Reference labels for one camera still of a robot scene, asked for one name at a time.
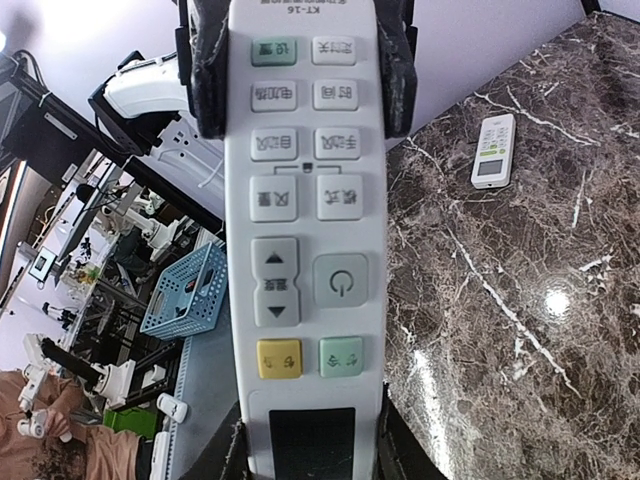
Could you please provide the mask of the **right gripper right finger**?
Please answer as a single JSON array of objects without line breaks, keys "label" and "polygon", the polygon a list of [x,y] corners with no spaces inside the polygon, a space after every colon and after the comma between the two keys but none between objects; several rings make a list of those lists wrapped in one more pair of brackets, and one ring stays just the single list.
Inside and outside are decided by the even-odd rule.
[{"label": "right gripper right finger", "polygon": [[386,139],[409,135],[418,89],[414,1],[375,0]]}]

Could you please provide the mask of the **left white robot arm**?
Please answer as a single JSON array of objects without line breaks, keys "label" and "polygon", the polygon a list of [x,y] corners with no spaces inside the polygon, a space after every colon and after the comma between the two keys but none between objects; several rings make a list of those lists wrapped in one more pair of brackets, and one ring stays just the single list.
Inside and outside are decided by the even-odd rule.
[{"label": "left white robot arm", "polygon": [[123,150],[173,185],[224,193],[221,145],[198,130],[190,86],[176,52],[144,59],[130,55],[90,99]]}]

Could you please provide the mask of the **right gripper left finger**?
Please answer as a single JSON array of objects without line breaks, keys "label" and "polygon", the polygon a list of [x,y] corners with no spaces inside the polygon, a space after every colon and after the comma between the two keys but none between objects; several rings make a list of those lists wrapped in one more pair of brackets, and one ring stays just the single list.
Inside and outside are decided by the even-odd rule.
[{"label": "right gripper left finger", "polygon": [[222,139],[226,134],[230,3],[180,0],[176,5],[179,78],[187,89],[189,110],[204,138]]}]

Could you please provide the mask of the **long white remote control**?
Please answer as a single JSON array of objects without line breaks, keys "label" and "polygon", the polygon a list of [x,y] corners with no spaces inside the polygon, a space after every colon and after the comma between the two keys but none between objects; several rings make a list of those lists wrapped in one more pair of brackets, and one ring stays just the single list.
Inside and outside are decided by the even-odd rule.
[{"label": "long white remote control", "polygon": [[235,1],[229,301],[256,479],[376,474],[386,165],[370,1]]}]

